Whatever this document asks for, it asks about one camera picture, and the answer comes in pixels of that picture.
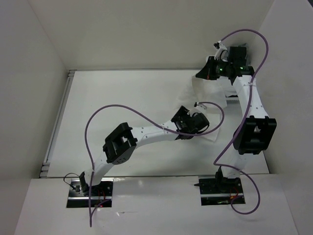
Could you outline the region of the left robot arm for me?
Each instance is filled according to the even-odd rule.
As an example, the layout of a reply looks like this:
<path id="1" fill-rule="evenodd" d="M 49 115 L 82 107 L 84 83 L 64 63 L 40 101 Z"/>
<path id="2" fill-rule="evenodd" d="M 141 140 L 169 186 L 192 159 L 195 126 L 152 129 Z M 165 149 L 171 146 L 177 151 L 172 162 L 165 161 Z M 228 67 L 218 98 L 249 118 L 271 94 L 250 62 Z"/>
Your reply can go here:
<path id="1" fill-rule="evenodd" d="M 115 165 L 128 161 L 139 147 L 161 141 L 188 140 L 201 134 L 210 123 L 203 113 L 190 114 L 181 106 L 173 118 L 167 122 L 146 126 L 131 127 L 124 122 L 119 124 L 106 138 L 103 153 L 92 163 L 91 169 L 79 176 L 80 190 L 85 196 L 96 193 L 102 178 Z"/>

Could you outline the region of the white pleated skirt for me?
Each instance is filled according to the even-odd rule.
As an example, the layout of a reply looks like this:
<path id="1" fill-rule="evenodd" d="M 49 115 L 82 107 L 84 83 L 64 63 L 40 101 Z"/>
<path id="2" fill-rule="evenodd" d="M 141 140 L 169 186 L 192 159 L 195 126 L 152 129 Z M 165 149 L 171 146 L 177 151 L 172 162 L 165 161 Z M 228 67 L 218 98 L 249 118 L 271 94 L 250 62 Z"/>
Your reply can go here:
<path id="1" fill-rule="evenodd" d="M 205 116 L 210 122 L 208 130 L 215 128 L 222 120 L 222 113 L 218 107 L 209 104 L 209 102 L 218 104 L 222 109 L 227 107 L 222 86 L 217 80 L 204 80 L 196 78 L 194 75 L 184 79 L 179 86 L 178 94 L 175 95 L 172 108 L 177 110 L 180 106 L 184 106 L 193 114 L 196 112 L 194 109 L 195 102 L 207 107 Z"/>

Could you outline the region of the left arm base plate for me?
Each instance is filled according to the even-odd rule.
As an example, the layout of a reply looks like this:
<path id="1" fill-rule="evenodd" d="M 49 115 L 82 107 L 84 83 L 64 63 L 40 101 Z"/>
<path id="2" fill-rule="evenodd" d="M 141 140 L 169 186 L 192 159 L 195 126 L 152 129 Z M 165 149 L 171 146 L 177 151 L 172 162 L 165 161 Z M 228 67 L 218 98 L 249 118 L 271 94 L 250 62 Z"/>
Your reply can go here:
<path id="1" fill-rule="evenodd" d="M 89 193 L 83 192 L 78 179 L 74 179 L 70 183 L 67 198 L 67 208 L 88 208 Z M 98 204 L 100 207 L 110 208 L 112 206 L 113 178 L 103 179 L 91 192 L 91 207 L 94 208 Z"/>

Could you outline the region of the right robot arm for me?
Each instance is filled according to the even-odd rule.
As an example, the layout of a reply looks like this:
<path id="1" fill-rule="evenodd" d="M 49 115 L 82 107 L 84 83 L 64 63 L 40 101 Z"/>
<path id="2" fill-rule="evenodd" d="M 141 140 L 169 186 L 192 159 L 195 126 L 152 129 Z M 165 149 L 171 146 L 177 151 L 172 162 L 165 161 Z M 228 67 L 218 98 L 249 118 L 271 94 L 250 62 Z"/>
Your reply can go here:
<path id="1" fill-rule="evenodd" d="M 272 139 L 277 122 L 265 111 L 255 81 L 256 71 L 247 64 L 246 47 L 218 47 L 214 56 L 207 58 L 205 66 L 196 78 L 230 80 L 242 108 L 243 119 L 234 132 L 227 149 L 231 152 L 228 164 L 219 166 L 215 174 L 214 187 L 221 193 L 238 188 L 240 171 L 252 155 L 266 150 Z"/>

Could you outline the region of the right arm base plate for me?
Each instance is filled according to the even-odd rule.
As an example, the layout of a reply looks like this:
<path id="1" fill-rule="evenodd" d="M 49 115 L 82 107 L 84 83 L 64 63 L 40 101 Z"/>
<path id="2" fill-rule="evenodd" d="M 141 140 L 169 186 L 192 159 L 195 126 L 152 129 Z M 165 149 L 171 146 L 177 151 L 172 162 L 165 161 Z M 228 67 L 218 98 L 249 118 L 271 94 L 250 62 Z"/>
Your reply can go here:
<path id="1" fill-rule="evenodd" d="M 245 204 L 243 188 L 239 178 L 230 183 L 219 183 L 212 177 L 199 178 L 194 184 L 200 190 L 202 206 Z"/>

